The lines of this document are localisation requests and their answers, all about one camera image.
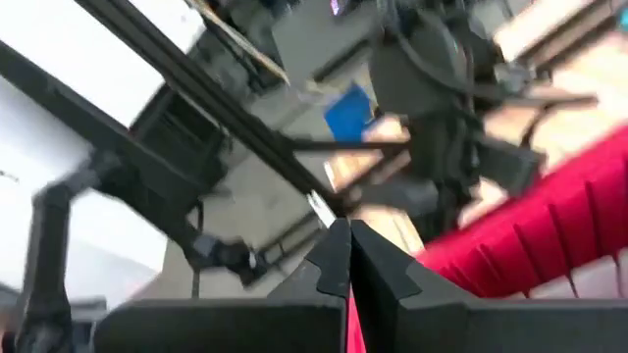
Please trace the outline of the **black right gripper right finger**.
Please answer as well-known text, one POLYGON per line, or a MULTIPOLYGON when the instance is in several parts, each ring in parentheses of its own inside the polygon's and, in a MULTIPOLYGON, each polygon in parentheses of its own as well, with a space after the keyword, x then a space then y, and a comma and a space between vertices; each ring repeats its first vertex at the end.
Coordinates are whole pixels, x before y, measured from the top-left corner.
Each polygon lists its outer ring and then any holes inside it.
POLYGON ((367 353, 628 353, 628 300, 481 299, 364 222, 350 227, 367 353))

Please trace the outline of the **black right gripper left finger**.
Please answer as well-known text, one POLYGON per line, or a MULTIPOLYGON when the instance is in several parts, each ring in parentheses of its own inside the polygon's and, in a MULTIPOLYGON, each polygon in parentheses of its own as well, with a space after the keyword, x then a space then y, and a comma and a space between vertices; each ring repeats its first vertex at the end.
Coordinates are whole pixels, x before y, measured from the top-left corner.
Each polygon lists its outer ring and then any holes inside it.
POLYGON ((97 325, 94 353, 345 353, 350 254, 338 219, 267 297, 136 301, 97 325))

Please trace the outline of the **large red plastic bin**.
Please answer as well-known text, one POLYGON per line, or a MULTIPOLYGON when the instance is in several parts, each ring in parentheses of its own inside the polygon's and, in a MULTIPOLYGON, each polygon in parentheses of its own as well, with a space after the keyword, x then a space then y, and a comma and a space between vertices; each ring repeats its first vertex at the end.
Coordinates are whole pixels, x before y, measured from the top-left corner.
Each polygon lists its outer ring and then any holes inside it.
MULTIPOLYGON (((628 125, 411 257, 481 299, 628 300, 628 125)), ((367 353, 354 297, 346 353, 367 353)))

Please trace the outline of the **blue plastic bin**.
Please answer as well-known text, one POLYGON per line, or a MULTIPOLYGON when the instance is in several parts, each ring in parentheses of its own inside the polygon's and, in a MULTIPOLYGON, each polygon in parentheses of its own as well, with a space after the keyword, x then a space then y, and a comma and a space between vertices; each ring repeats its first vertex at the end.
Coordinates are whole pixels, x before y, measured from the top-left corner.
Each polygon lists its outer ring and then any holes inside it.
POLYGON ((335 140, 350 142, 362 141, 375 121, 371 99, 356 83, 327 108, 324 118, 335 140))

